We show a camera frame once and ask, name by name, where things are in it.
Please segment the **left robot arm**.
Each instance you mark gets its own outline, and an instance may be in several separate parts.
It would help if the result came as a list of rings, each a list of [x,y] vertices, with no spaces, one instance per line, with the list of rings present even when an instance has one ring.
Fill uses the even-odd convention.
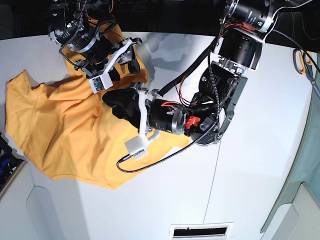
[[[162,131],[186,135],[199,145],[218,143],[247,82],[243,74],[257,68],[279,8],[275,0],[223,0],[217,37],[184,74],[155,90],[153,99],[141,85],[134,84],[105,93],[103,102],[114,116],[130,122],[140,134]],[[172,88],[182,93],[184,81],[203,60],[208,67],[192,99],[164,100]]]

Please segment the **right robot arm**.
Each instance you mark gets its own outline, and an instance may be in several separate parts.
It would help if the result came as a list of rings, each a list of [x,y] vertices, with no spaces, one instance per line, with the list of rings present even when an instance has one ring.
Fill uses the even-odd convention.
[[[119,27],[114,6],[113,0],[56,0],[50,7],[55,19],[49,24],[49,39],[88,79],[107,70],[113,82],[119,81],[116,64],[126,66],[131,74],[140,73],[134,46],[142,40],[113,36]]]

